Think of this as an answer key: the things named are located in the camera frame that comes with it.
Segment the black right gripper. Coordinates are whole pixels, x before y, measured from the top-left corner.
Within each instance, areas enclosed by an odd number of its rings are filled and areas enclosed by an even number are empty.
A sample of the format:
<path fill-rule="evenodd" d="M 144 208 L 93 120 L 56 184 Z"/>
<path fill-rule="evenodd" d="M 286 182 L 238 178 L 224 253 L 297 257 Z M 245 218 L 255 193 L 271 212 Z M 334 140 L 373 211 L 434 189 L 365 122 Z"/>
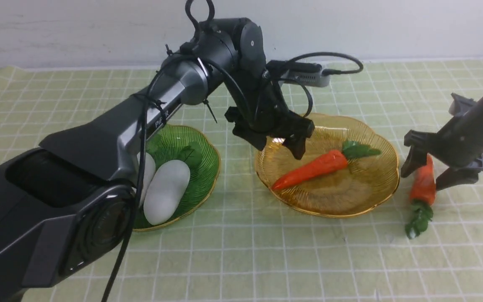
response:
<path fill-rule="evenodd" d="M 410 130 L 404 136 L 408 156 L 400 169 L 407 178 L 427 164 L 427 156 L 448 166 L 436 178 L 436 190 L 475 184 L 483 172 L 483 97 L 479 101 L 452 93 L 452 118 L 437 132 Z"/>

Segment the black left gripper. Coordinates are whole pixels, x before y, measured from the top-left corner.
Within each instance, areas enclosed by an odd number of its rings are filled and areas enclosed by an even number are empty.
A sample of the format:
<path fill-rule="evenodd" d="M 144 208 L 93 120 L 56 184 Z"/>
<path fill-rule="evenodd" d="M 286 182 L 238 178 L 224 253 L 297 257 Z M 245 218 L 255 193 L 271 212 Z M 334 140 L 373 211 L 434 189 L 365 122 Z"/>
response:
<path fill-rule="evenodd" d="M 268 137 L 284 139 L 283 146 L 294 159 L 301 160 L 306 151 L 306 139 L 315 129 L 308 117 L 314 104 L 312 97 L 307 97 L 307 112 L 299 115 L 289 109 L 275 75 L 266 78 L 237 70 L 232 78 L 234 82 L 226 81 L 226 86 L 235 105 L 227 109 L 225 117 L 234 123 L 233 134 L 259 151 L 266 147 Z"/>

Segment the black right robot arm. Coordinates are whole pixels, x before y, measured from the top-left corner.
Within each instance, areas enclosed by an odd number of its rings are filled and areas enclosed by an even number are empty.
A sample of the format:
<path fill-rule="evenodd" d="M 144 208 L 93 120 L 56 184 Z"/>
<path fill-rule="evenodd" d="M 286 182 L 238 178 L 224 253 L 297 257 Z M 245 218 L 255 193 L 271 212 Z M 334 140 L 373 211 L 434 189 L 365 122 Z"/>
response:
<path fill-rule="evenodd" d="M 408 156 L 400 170 L 406 178 L 431 155 L 448 168 L 436 180 L 437 190 L 475 184 L 483 173 L 483 97 L 479 101 L 452 93 L 452 118 L 437 132 L 410 130 L 404 136 Z"/>

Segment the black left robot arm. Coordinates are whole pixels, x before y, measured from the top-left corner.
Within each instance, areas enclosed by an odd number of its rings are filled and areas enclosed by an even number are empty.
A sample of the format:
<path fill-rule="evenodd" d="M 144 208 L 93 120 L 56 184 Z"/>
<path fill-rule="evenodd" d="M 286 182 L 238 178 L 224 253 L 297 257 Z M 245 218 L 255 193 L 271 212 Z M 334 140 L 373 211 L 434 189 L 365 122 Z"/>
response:
<path fill-rule="evenodd" d="M 233 133 L 261 150 L 282 138 L 299 160 L 314 123 L 290 111 L 280 90 L 286 63 L 266 68 L 261 28 L 247 18 L 197 22 L 143 90 L 38 148 L 0 165 L 0 302 L 52 287 L 128 244 L 143 183 L 146 140 L 181 105 L 226 84 Z"/>

